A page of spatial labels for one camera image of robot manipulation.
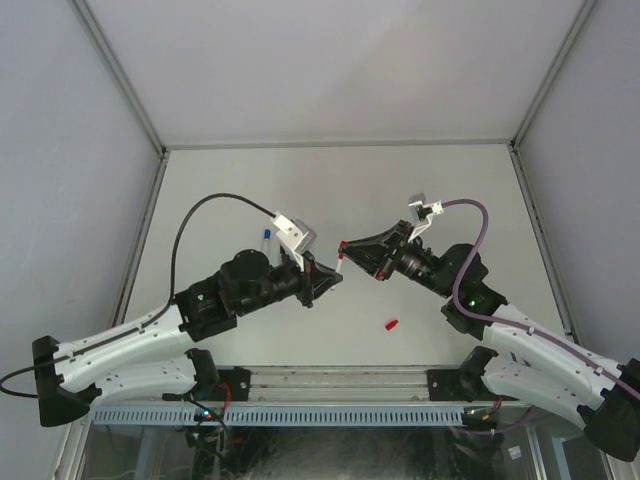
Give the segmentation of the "blue white marker pen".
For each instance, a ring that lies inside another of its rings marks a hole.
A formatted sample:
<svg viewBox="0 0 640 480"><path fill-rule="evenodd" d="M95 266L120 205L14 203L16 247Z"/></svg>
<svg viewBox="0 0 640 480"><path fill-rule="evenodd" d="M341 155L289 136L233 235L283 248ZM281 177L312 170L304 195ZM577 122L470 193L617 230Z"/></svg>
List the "blue white marker pen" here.
<svg viewBox="0 0 640 480"><path fill-rule="evenodd" d="M270 229L265 229L263 232L261 251L267 257L268 260L271 260L271 230Z"/></svg>

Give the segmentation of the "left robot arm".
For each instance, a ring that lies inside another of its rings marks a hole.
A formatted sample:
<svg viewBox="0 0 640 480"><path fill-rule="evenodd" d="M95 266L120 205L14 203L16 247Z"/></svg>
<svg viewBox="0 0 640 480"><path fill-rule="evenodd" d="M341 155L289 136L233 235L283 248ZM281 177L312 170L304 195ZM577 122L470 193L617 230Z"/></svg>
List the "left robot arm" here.
<svg viewBox="0 0 640 480"><path fill-rule="evenodd" d="M240 317L288 297L311 307L343 279L311 253L278 266L243 250L211 277L138 320L70 342L32 344L43 427L71 423L106 401L174 394L206 398L219 382L212 354L196 343L236 327Z"/></svg>

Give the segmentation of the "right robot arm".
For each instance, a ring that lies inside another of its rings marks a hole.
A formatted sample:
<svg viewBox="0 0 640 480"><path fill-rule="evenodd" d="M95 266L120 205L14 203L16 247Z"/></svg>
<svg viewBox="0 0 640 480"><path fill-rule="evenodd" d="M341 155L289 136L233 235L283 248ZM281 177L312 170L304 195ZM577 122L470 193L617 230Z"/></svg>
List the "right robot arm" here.
<svg viewBox="0 0 640 480"><path fill-rule="evenodd" d="M339 254L378 281L395 273L446 299L441 312L479 344L461 363L463 396L511 397L577 426L606 454L632 462L639 453L639 361L600 356L540 326L488 287L468 243L442 255L412 238L399 221L376 236L344 241Z"/></svg>

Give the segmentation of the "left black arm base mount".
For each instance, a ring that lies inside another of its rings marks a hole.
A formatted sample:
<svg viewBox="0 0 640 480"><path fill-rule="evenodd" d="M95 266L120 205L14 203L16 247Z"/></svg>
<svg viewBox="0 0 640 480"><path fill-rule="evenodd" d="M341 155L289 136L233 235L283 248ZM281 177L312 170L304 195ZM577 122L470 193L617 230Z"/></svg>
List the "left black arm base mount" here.
<svg viewBox="0 0 640 480"><path fill-rule="evenodd" d="M252 372L241 367L218 370L220 382L211 393L212 401L223 401L231 392L232 402L246 402L249 399Z"/></svg>

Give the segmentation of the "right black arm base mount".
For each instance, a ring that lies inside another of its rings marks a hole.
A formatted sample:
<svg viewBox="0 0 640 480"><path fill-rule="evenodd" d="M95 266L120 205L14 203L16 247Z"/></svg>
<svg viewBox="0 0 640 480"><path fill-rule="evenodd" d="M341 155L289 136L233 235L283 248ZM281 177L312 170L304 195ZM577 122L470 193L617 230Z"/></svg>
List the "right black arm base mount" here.
<svg viewBox="0 0 640 480"><path fill-rule="evenodd" d="M434 402L496 401L477 374L458 369L430 369L426 372L429 399Z"/></svg>

